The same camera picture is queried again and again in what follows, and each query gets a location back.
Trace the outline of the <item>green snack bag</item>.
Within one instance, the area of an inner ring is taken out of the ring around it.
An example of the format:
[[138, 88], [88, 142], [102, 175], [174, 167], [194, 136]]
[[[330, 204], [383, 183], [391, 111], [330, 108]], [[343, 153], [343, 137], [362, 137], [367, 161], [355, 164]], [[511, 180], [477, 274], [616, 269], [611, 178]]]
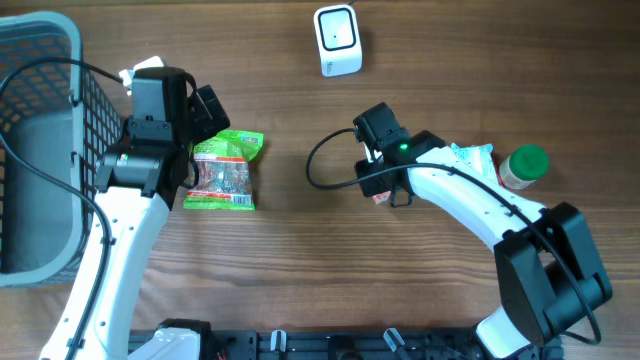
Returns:
[[249, 162], [263, 144], [262, 133], [227, 129], [196, 145], [199, 180], [187, 191], [183, 207], [254, 211]]

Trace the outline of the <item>teal packet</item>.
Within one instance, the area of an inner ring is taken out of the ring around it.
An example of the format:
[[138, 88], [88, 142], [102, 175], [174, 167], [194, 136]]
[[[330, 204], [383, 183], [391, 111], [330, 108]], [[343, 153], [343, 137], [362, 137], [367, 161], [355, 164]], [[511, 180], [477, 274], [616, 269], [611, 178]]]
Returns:
[[499, 183], [498, 173], [492, 157], [492, 144], [460, 147], [456, 143], [452, 143], [451, 149], [462, 162], [472, 167], [485, 178]]

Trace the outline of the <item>green lid jar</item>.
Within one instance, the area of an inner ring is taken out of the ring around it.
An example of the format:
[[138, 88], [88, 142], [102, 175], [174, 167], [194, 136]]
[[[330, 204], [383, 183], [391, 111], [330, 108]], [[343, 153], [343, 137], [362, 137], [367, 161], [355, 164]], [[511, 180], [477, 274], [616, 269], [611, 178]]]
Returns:
[[550, 159], [544, 149], [527, 144], [516, 149], [500, 165], [499, 178], [503, 186], [522, 190], [543, 177], [550, 168]]

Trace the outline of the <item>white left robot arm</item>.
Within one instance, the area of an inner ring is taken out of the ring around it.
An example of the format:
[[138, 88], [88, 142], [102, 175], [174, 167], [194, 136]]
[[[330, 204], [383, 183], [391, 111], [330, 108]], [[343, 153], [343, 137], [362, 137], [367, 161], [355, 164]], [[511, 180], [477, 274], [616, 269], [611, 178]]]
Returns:
[[165, 92], [138, 91], [119, 140], [103, 154], [87, 247], [43, 359], [125, 359], [134, 309], [152, 247], [191, 164], [193, 145], [228, 128], [210, 86], [192, 105], [178, 92], [177, 114]]

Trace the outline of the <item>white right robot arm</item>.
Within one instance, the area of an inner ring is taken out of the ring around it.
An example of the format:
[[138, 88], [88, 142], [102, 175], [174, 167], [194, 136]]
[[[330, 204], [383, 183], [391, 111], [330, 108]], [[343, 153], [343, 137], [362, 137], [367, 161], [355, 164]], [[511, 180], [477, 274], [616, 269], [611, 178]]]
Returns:
[[494, 255], [501, 304], [474, 329], [482, 350], [506, 359], [541, 348], [581, 319], [601, 340], [594, 311], [613, 288], [584, 216], [561, 203], [548, 208], [487, 179], [429, 132], [356, 128], [366, 159], [356, 165], [366, 196], [406, 190], [445, 210]]

